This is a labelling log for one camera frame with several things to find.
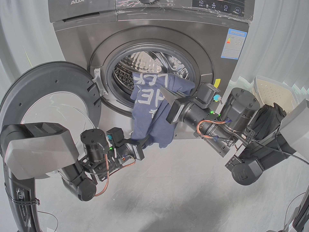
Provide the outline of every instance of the white curtain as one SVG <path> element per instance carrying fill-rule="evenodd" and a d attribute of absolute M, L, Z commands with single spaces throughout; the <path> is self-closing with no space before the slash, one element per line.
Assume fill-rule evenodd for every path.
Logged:
<path fill-rule="evenodd" d="M 309 88 L 309 0 L 256 0 L 254 19 L 232 81 L 261 75 Z M 20 74 L 64 60 L 47 0 L 0 0 L 0 98 Z"/>

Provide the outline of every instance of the black cloth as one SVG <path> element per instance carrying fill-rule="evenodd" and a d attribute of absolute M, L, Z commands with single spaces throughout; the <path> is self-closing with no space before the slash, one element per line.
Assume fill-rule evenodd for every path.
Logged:
<path fill-rule="evenodd" d="M 254 138 L 261 140 L 267 137 L 278 128 L 285 116 L 286 112 L 277 103 L 274 103 L 273 106 L 265 104 L 249 125 L 256 132 Z"/>

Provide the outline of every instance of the stainless steel drum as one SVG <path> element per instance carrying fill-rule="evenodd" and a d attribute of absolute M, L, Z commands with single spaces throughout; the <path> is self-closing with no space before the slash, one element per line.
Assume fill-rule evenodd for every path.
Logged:
<path fill-rule="evenodd" d="M 126 56 L 116 64 L 113 76 L 126 93 L 134 89 L 132 72 L 172 73 L 189 79 L 187 68 L 174 56 L 154 51 L 136 52 Z"/>

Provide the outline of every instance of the beige basket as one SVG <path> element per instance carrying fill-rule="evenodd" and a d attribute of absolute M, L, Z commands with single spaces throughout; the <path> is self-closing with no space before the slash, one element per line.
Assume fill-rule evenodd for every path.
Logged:
<path fill-rule="evenodd" d="M 289 86 L 262 76 L 254 79 L 252 93 L 261 107 L 265 104 L 273 106 L 273 103 L 277 103 L 288 114 L 299 104 L 295 92 Z"/>

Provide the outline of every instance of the yellow warning sticker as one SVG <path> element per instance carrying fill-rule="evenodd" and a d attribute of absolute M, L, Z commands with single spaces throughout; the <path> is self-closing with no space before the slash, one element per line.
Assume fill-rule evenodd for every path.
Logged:
<path fill-rule="evenodd" d="M 221 81 L 221 79 L 216 79 L 216 81 L 214 82 L 214 86 L 215 86 L 216 88 L 219 87 L 220 81 Z"/>

